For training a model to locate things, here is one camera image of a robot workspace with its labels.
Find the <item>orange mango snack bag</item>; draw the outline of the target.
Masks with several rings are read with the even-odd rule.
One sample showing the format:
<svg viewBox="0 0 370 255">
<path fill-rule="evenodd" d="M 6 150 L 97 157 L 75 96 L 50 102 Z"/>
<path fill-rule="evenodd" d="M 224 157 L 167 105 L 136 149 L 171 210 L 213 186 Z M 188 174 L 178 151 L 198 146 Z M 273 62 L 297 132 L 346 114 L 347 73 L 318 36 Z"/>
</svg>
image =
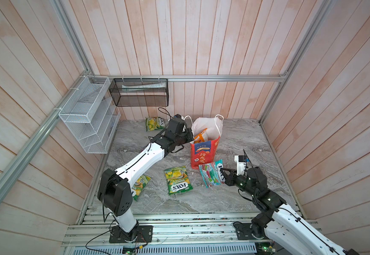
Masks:
<svg viewBox="0 0 370 255">
<path fill-rule="evenodd" d="M 206 142 L 208 140 L 207 128 L 203 129 L 198 135 L 194 138 L 194 143 Z"/>
</svg>

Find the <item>red paper bag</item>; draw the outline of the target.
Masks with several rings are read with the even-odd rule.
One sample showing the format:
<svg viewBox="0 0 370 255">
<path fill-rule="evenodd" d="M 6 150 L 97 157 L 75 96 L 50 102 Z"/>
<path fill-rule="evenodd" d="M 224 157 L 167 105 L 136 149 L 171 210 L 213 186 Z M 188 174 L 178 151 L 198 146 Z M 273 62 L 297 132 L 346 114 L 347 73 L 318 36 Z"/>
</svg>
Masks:
<svg viewBox="0 0 370 255">
<path fill-rule="evenodd" d="M 224 117 L 220 114 L 214 118 L 197 118 L 192 124 L 194 137 L 203 129 L 207 128 L 208 140 L 206 142 L 190 143 L 190 163 L 193 169 L 198 169 L 199 165 L 212 163 L 223 133 Z"/>
</svg>

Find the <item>teal red Fox's candy bag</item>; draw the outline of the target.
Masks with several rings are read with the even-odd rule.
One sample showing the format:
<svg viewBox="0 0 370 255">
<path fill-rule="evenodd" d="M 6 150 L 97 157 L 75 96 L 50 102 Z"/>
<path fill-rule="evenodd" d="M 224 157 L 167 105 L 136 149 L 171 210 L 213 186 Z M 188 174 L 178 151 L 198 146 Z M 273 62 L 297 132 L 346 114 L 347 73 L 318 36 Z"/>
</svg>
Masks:
<svg viewBox="0 0 370 255">
<path fill-rule="evenodd" d="M 199 171 L 207 188 L 224 184 L 225 178 L 221 173 L 222 168 L 222 160 L 199 165 Z"/>
</svg>

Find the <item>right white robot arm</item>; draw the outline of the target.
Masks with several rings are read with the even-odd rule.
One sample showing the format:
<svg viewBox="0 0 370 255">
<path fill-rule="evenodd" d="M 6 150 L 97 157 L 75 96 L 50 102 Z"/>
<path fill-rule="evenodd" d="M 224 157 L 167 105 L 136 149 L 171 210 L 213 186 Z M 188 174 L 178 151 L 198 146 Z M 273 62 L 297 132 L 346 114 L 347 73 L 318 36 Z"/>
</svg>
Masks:
<svg viewBox="0 0 370 255">
<path fill-rule="evenodd" d="M 252 167 L 241 175 L 231 169 L 221 169 L 221 173 L 226 185 L 250 195 L 247 200 L 260 210 L 250 223 L 234 222 L 240 240 L 268 238 L 292 255 L 358 254 L 329 240 L 298 215 L 281 196 L 268 188 L 267 177 L 259 167 Z"/>
</svg>

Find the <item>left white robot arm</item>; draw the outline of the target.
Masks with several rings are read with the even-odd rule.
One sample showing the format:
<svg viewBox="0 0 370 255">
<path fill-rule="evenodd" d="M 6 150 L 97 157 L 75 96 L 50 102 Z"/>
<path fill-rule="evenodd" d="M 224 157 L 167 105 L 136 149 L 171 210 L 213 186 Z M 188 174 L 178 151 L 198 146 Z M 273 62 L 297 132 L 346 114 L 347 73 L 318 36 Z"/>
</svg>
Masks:
<svg viewBox="0 0 370 255">
<path fill-rule="evenodd" d="M 150 138 L 149 144 L 131 161 L 116 170 L 107 169 L 101 176 L 98 200 L 109 209 L 117 220 L 118 233 L 128 241 L 133 241 L 139 232 L 139 223 L 130 207 L 132 205 L 137 180 L 155 163 L 170 153 L 176 153 L 176 147 L 194 139 L 191 128 L 185 118 L 177 114 L 169 120 L 164 130 Z"/>
</svg>

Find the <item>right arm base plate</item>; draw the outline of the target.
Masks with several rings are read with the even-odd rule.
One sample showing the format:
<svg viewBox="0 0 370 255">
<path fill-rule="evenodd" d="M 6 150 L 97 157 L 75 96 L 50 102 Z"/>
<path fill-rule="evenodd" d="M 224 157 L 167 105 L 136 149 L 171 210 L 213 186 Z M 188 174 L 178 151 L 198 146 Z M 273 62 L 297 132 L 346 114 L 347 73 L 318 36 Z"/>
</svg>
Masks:
<svg viewBox="0 0 370 255">
<path fill-rule="evenodd" d="M 262 240 L 265 238 L 264 228 L 256 223 L 233 222 L 238 240 Z"/>
</svg>

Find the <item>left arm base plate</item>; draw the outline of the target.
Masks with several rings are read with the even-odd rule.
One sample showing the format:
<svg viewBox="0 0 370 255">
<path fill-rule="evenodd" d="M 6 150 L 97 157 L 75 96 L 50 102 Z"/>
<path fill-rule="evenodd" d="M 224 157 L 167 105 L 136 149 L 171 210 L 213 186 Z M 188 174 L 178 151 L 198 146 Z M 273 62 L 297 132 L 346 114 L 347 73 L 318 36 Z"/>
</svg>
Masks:
<svg viewBox="0 0 370 255">
<path fill-rule="evenodd" d="M 109 243 L 149 243 L 152 242 L 153 226 L 136 225 L 130 232 L 125 232 L 120 226 L 111 228 Z"/>
</svg>

